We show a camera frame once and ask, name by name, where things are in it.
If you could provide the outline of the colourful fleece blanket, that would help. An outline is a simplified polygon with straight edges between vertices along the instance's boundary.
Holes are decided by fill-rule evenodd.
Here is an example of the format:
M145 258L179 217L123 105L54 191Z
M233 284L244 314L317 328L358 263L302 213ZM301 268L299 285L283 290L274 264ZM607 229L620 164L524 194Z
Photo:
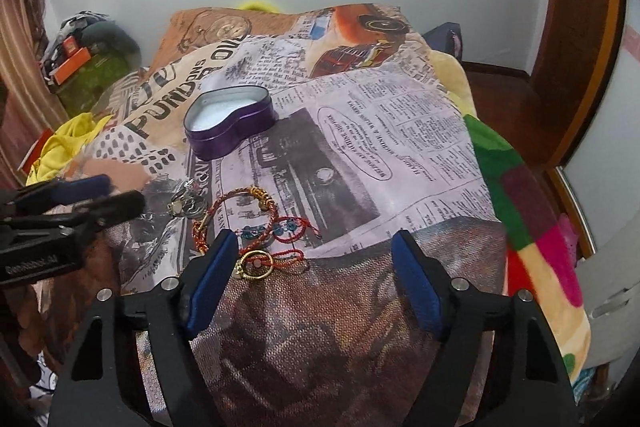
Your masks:
M458 61L435 50L426 56L449 100L460 109L495 215L506 228L506 291L510 296L521 288L532 291L559 345L570 382L576 383L587 361L591 329L575 255L561 220L520 154L477 118L471 88Z

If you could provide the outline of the pile of bags and clothes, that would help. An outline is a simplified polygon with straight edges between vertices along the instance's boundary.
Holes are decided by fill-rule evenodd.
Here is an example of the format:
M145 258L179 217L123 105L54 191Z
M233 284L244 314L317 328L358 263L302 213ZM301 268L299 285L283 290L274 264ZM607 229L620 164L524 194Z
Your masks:
M66 18L44 51L40 70L68 116L86 113L140 65L140 46L111 17L80 11Z

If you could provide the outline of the newspaper print blanket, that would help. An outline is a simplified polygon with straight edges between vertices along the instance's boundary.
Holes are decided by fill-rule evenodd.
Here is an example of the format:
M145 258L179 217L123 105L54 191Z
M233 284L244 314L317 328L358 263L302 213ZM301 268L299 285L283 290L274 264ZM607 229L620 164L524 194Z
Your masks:
M62 362L101 282L127 294L178 275L195 256L191 222L170 196L194 180L204 199L256 184L309 219L304 260L262 281L228 280L192 348L207 398L230 426L398 426L438 351L397 280L390 239L411 232L427 256L482 291L502 291L506 231L480 176L471 135L417 36L390 65L310 78L309 15L215 11L232 36L164 46L157 70L62 169L105 174L146 200L137 219L96 242L100 277L47 283L47 347ZM278 119L228 156L198 159L182 129L204 79L228 68L272 94Z

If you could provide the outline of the white cabinet with heart stickers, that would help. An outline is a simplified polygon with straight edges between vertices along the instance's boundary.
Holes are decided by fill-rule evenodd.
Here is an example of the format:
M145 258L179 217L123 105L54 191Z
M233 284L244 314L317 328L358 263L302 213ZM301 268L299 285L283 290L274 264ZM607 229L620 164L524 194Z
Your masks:
M639 0L626 0L623 35L603 98L562 169L593 249L639 211Z

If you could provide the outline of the silver earrings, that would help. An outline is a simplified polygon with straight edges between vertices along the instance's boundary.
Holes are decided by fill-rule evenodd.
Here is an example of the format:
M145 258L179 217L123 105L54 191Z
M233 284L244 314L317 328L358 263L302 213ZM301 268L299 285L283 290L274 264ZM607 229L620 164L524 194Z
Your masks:
M167 204L167 210L171 217L201 219L207 210L203 185L193 179L180 183Z

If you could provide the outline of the yellow cloth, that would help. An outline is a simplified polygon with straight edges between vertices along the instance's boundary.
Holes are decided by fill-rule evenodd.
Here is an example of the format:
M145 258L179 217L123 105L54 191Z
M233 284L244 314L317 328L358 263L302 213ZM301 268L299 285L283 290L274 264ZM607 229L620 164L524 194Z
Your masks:
M86 145L96 139L111 119L111 115L106 115L95 120L91 113L82 113L58 127L44 142L40 156L30 167L26 185L56 178Z

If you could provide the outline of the brown wooden door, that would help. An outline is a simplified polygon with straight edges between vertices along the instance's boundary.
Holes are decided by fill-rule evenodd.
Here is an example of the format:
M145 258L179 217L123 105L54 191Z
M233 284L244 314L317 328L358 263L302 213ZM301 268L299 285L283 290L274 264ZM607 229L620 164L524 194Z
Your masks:
M546 142L544 167L570 159L610 81L626 0L549 0L532 75Z

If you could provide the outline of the striped brown curtain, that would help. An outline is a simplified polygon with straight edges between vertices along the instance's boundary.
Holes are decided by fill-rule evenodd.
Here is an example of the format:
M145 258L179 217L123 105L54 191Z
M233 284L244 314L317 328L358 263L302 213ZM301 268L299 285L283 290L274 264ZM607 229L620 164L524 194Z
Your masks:
M48 45L44 0L1 0L1 186L18 187L18 165L44 129L67 119L44 81L39 60Z

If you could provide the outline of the purple heart-shaped tin box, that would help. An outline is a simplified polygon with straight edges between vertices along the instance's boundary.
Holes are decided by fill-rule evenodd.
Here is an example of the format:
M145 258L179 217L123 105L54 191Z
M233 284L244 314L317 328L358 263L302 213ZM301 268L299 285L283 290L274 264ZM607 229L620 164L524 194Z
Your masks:
M193 154L210 161L224 157L278 120L269 91L234 86L204 92L190 105L183 129Z

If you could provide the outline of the dark blue bag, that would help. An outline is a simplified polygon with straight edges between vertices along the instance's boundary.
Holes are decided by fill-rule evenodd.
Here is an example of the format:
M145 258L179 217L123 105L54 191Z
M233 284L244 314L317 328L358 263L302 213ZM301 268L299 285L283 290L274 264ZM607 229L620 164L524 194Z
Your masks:
M449 54L458 61L462 60L463 40L459 23L443 23L427 31L422 38L431 49Z

